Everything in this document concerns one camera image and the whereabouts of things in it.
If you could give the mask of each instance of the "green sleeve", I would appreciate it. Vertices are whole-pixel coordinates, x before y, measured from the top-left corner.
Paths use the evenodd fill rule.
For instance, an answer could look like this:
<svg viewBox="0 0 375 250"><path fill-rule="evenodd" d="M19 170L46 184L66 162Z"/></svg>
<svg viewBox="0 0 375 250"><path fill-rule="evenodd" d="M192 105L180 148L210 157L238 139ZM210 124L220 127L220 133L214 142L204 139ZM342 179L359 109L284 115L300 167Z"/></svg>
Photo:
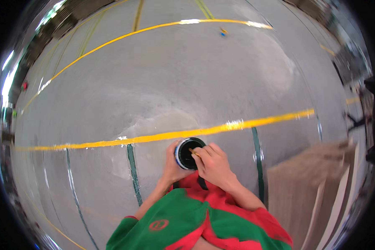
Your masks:
<svg viewBox="0 0 375 250"><path fill-rule="evenodd" d="M114 233L111 235L110 239L107 242L107 245L105 246L105 249L112 250L119 248L120 246L118 245L118 243L120 243L122 239L127 236L129 231L135 226L138 221L139 220L133 216L125 217L118 225L117 229L115 229Z"/></svg>

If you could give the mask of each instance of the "red and green shirt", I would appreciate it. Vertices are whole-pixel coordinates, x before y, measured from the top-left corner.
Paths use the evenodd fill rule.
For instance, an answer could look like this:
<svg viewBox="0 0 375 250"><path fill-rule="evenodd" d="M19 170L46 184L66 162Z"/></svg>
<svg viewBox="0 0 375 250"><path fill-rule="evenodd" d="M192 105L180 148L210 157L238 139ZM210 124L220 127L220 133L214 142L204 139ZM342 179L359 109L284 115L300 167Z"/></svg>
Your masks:
<svg viewBox="0 0 375 250"><path fill-rule="evenodd" d="M264 208L238 207L221 188L205 182L203 190L194 173L157 201L137 220L125 217L107 242L106 250L190 250L200 236L221 249L292 248L292 240Z"/></svg>

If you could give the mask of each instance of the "yellow painted stripe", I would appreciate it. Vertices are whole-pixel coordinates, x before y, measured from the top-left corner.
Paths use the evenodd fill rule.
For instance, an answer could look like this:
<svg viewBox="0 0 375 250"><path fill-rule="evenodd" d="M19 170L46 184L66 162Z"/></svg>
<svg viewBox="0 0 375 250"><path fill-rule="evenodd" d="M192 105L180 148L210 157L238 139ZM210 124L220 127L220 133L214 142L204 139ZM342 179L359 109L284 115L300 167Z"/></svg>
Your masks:
<svg viewBox="0 0 375 250"><path fill-rule="evenodd" d="M143 3L144 3L144 0L139 1L138 10L136 11L134 24L132 25L132 32L137 31L139 29L140 15L141 15L141 9L143 8Z"/></svg>
<svg viewBox="0 0 375 250"><path fill-rule="evenodd" d="M207 5L203 2L203 0L199 0L201 2L201 5L204 7L205 11L208 13L211 19L214 19L214 16L212 15L211 11L208 9Z"/></svg>
<svg viewBox="0 0 375 250"><path fill-rule="evenodd" d="M203 6L201 6L201 2L199 0L194 0L194 1L196 2L197 6L199 6L199 8L201 9L201 12L204 14L205 18L209 19L210 17L208 16Z"/></svg>
<svg viewBox="0 0 375 250"><path fill-rule="evenodd" d="M334 53L332 50L330 50L330 49L328 49L327 47L325 47L324 45L321 45L321 44L320 44L320 47L321 47L322 49L328 51L332 56L335 56L335 53Z"/></svg>
<svg viewBox="0 0 375 250"><path fill-rule="evenodd" d="M93 17L97 16L98 14L100 14L100 13L102 13L102 12L104 12L104 11L106 11L106 10L112 8L112 7L115 7L115 6L117 6L117 5L121 4L121 3L124 3L124 2L126 2L126 1L128 1L128 0L124 0L124 1L122 1L122 2L119 2L119 3L117 3L117 4L114 4L114 5L112 5L112 6L108 7L108 8L105 8L104 10L100 11L99 13L96 13L94 16L90 17L90 18L87 19L85 22L81 23L80 25L78 25L77 27L75 27L73 30L71 30L70 32L68 32L68 34L66 34L64 37L62 37L62 38L57 42L57 44L56 44L55 46L57 46L59 43L61 43L61 41L64 40L65 37L67 37L67 36L69 36L71 33L75 32L80 26L82 26L83 24L85 24L87 21L89 21L89 20L92 19ZM49 50L49 52L43 57L42 63L44 62L44 59L46 58L46 56L47 56L52 50L53 50L53 48L51 48L51 50Z"/></svg>
<svg viewBox="0 0 375 250"><path fill-rule="evenodd" d="M62 70L60 70L60 72L58 72L57 74L55 74L49 81L51 82L54 78L56 78L58 75L60 75L64 70L66 70L67 68L69 68L72 64L76 63L77 61L79 61L80 59L84 58L85 56L95 52L96 50L106 46L106 45L109 45L110 43L114 43L115 41L118 41L118 40L121 40L125 37L128 37L128 36L131 36L131 35L134 35L134 34L138 34L138 33L141 33L141 32L144 32L144 31L147 31L147 30L153 30L153 29L156 29L156 28L159 28L159 27L166 27L166 26L172 26L172 25L177 25L177 24L196 24L196 23L201 23L201 22L227 22L227 23L236 23L236 24L245 24L245 25L248 25L248 26L252 26L252 27L259 27L259 28L264 28L264 29L270 29L272 30L273 28L269 25L266 25L266 24L261 24L261 23L256 23L256 22L251 22L251 21L241 21L241 20L230 20L230 19L189 19L189 20L181 20L181 21L178 21L178 22L173 22L173 23L167 23L167 24L159 24L159 25L155 25L155 26L152 26L152 27L147 27L147 28L144 28L144 29L141 29L141 30L137 30L135 32L131 32L131 33L128 33L128 34L125 34L123 36L120 36L120 37L117 37L109 42L106 42L100 46L98 46L97 48L95 49L92 49L91 51L85 53L84 55L78 57L77 59L75 59L73 62L71 62L69 65L67 65L65 68L63 68ZM30 100L29 102L25 105L25 107L23 108L22 112L21 112L21 115L23 114L23 112L26 110L26 108L30 105L30 103L38 96L40 92L38 91Z"/></svg>
<svg viewBox="0 0 375 250"><path fill-rule="evenodd" d="M135 138L128 138L124 140L113 140L113 141L102 141L102 142L95 142L95 143L82 143L82 144L63 144L63 145L55 145L55 146L35 146L35 147L15 147L15 150L19 151L34 151L34 150L63 150L64 148L69 149L78 149L78 148L86 148L86 147L107 147L107 146L117 146L117 145L125 145L131 143L142 143L142 142L153 142L159 140L167 140L167 139L175 139L175 138L186 138L192 136L200 136L200 135L209 135L209 134L217 134L223 133L227 131L233 130L242 130L246 128L252 127L259 127L271 123L277 123L287 120L296 120L300 118L308 118L314 115L314 109L308 109L299 111L296 113L288 113L279 116L270 116L266 118L260 118L255 120L248 120L248 121L238 121L238 122L230 122L225 123L220 126L204 128L204 129L194 129L194 130L185 130L185 131L177 131L177 132L168 132L162 134L155 134L150 136L140 136Z"/></svg>
<svg viewBox="0 0 375 250"><path fill-rule="evenodd" d="M55 225L53 225L49 219L47 219L47 217L42 213L40 212L40 210L36 207L35 203L29 198L28 194L25 192L26 194L26 197L28 197L28 199L30 200L31 204L34 206L34 208L36 209L36 211L38 211L40 213L40 215L46 219L46 221L52 226L54 227L54 229L56 229L59 233L62 234L62 236L64 236L65 238L67 238L70 242L74 243L76 246L78 246L79 248L83 249L83 250L86 250L84 247L81 247L78 243L76 243L75 241L71 240L68 236L66 236L63 232L61 232L58 228L55 227Z"/></svg>
<svg viewBox="0 0 375 250"><path fill-rule="evenodd" d="M360 97L353 97L353 98L348 98L346 99L346 104L352 104L360 101Z"/></svg>

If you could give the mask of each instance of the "person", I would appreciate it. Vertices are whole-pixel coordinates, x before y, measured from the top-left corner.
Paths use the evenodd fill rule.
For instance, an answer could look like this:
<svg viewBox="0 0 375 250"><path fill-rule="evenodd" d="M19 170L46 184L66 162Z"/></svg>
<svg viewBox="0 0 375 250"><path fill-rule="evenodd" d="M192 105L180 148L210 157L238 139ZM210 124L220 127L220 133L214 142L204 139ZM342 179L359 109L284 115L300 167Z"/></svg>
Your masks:
<svg viewBox="0 0 375 250"><path fill-rule="evenodd" d="M356 120L354 117L352 117L349 113L346 113L344 112L343 115L345 117L348 117L350 120L353 121L353 126L351 126L349 129L348 129L348 132L352 131L353 129L355 129L356 127L361 127L367 123L370 123L372 121L372 115L366 115L366 116L363 116L361 119L359 120Z"/></svg>
<svg viewBox="0 0 375 250"><path fill-rule="evenodd" d="M134 216L125 217L106 249L291 249L292 240L264 204L231 171L215 143L195 148L198 170L166 149L162 177ZM202 177L206 188L198 181Z"/></svg>

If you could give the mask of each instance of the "red object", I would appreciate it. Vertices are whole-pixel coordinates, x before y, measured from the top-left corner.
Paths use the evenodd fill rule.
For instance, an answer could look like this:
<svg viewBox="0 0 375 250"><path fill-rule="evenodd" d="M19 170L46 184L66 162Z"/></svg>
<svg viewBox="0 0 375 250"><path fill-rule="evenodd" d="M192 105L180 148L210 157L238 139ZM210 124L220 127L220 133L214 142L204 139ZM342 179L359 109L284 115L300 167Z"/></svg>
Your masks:
<svg viewBox="0 0 375 250"><path fill-rule="evenodd" d="M23 84L22 84L22 91L25 91L27 88L28 88L28 83L27 82L23 82Z"/></svg>

